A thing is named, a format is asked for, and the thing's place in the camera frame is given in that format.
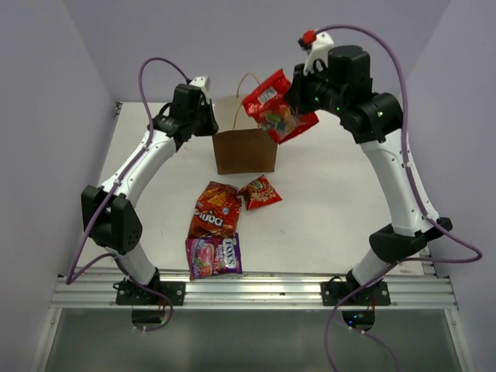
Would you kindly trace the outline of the brown paper bag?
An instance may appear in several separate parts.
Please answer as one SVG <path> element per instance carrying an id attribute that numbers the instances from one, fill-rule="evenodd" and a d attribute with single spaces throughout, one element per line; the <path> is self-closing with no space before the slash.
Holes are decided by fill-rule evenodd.
<path id="1" fill-rule="evenodd" d="M 217 99 L 213 111 L 219 131 L 212 137 L 217 174 L 247 174 L 273 172 L 277 144 L 244 110 L 240 92 L 246 78 L 256 77 L 248 72 L 239 81 L 236 93 Z"/>

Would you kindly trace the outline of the red fruit candy bag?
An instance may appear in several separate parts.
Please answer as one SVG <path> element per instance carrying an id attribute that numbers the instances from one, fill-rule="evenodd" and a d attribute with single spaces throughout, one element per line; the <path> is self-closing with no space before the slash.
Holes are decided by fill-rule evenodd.
<path id="1" fill-rule="evenodd" d="M 291 82 L 279 69 L 263 81 L 242 100 L 245 113 L 254 119 L 258 127 L 271 139 L 282 144 L 301 135 L 319 122 L 314 113 L 298 114 L 284 98 Z"/>

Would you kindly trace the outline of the small red popcorn snack bag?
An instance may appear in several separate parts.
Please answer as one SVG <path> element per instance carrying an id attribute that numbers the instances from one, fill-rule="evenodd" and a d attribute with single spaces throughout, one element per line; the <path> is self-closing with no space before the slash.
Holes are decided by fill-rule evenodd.
<path id="1" fill-rule="evenodd" d="M 239 190 L 239 195 L 243 198 L 247 211 L 282 201 L 282 197 L 265 175 L 259 176 L 242 187 Z"/>

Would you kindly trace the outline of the red Doritos chip bag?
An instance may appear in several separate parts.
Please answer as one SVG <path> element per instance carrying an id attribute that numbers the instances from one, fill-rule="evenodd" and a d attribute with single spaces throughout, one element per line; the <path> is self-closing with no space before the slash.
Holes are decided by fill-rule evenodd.
<path id="1" fill-rule="evenodd" d="M 238 188 L 210 181 L 195 203 L 188 238 L 235 236 L 241 207 Z"/>

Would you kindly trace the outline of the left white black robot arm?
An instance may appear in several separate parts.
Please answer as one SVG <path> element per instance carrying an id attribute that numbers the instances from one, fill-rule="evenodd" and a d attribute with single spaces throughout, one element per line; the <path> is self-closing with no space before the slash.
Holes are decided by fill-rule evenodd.
<path id="1" fill-rule="evenodd" d="M 172 102 L 153 118 L 126 162 L 101 186 L 87 186 L 81 193 L 85 237 L 117 260 L 136 282 L 133 294 L 143 304 L 156 302 L 161 286 L 140 243 L 143 225 L 135 207 L 158 170 L 184 143 L 217 133 L 208 88 L 206 76 L 179 84 Z"/>

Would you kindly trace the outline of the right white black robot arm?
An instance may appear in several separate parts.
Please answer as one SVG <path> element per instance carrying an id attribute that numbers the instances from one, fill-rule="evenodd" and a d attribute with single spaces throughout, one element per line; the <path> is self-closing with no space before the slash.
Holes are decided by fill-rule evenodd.
<path id="1" fill-rule="evenodd" d="M 404 160 L 403 111 L 390 93 L 373 90 L 370 55 L 359 46 L 305 46 L 307 60 L 294 69 L 286 99 L 298 114 L 318 110 L 336 115 L 370 161 L 389 208 L 391 223 L 369 237 L 370 249 L 346 275 L 345 294 L 363 304 L 384 270 L 453 228 L 428 203 L 413 160 Z"/>

